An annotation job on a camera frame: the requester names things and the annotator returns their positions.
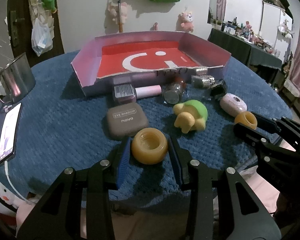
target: dark tablecloth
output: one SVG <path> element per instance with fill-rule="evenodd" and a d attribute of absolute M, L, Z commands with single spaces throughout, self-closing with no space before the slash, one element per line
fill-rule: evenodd
<path fill-rule="evenodd" d="M 111 95 L 86 98 L 70 65 L 77 52 L 63 54 L 32 67 L 36 79 L 33 90 L 22 99 L 16 131 L 15 157 L 9 161 L 13 185 L 24 196 L 43 194 L 66 168 L 91 167 L 106 158 L 119 144 L 109 137 L 106 113 L 113 106 Z M 230 93 L 242 98 L 248 110 L 268 118 L 291 117 L 284 101 L 259 76 L 231 58 L 225 76 Z M 194 97 L 202 91 L 189 86 Z M 150 127 L 178 138 L 180 146 L 209 167 L 244 169 L 256 156 L 251 147 L 233 133 L 234 118 L 217 101 L 205 102 L 208 109 L 206 129 L 182 134 L 174 127 L 176 116 L 162 97 L 138 100 Z M 5 113 L 0 105 L 0 134 Z M 8 187 L 5 169 L 0 166 L 0 181 Z M 159 210 L 188 210 L 188 192 L 181 193 L 175 182 L 170 158 L 156 165 L 143 165 L 130 158 L 125 181 L 118 191 L 109 191 L 111 200 L 134 207 Z"/>
<path fill-rule="evenodd" d="M 281 69 L 282 61 L 279 58 L 229 33 L 211 29 L 208 41 L 227 50 L 232 54 L 232 57 L 246 66 L 261 65 L 273 69 Z"/>

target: door handle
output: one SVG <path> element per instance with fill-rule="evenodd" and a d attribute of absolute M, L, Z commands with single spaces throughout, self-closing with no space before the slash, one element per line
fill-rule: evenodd
<path fill-rule="evenodd" d="M 18 24 L 23 22 L 25 18 L 17 18 L 16 11 L 10 11 L 10 28 L 11 28 L 11 40 L 12 46 L 17 47 L 19 45 L 18 40 Z"/>

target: yellow silicone ring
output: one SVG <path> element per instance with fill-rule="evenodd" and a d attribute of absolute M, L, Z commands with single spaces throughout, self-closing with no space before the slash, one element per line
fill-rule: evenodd
<path fill-rule="evenodd" d="M 237 117 L 234 119 L 234 124 L 237 124 L 238 122 L 256 130 L 257 127 L 257 120 L 254 114 L 252 114 L 249 111 L 245 111 L 242 113 L 239 113 Z"/>
<path fill-rule="evenodd" d="M 133 138 L 131 151 L 137 161 L 143 164 L 156 164 L 165 158 L 168 142 L 158 129 L 144 128 Z"/>

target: green and yellow toy turtle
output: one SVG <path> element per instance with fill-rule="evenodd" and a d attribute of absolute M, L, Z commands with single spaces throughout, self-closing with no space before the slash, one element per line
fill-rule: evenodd
<path fill-rule="evenodd" d="M 174 126 L 180 127 L 182 133 L 205 129 L 208 110 L 200 101 L 189 100 L 185 103 L 176 104 L 173 107 L 173 112 L 177 115 Z"/>

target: white cable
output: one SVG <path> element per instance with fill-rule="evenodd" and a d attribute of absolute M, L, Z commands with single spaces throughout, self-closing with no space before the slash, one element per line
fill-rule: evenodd
<path fill-rule="evenodd" d="M 33 203 L 29 200 L 27 200 L 25 197 L 23 197 L 18 190 L 16 190 L 16 188 L 12 185 L 10 178 L 9 178 L 9 174 L 8 174 L 8 161 L 5 161 L 5 173 L 8 179 L 9 184 L 11 185 L 11 187 L 14 189 L 14 191 L 19 195 L 20 198 L 22 198 L 24 201 L 27 202 L 27 204 L 33 205 Z"/>

